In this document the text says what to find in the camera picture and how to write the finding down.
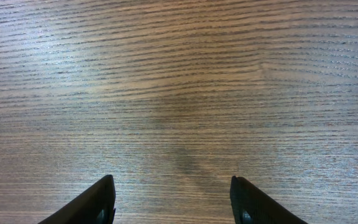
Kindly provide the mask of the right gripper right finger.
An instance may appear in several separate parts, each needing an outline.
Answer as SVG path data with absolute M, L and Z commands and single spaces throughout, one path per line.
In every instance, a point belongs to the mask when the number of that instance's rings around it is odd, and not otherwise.
M 232 176 L 230 199 L 235 224 L 306 224 L 243 177 Z

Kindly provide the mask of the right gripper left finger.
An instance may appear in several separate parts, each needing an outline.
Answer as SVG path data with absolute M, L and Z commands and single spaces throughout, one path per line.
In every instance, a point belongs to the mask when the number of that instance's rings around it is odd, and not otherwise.
M 112 175 L 105 175 L 39 224 L 113 224 L 116 191 Z

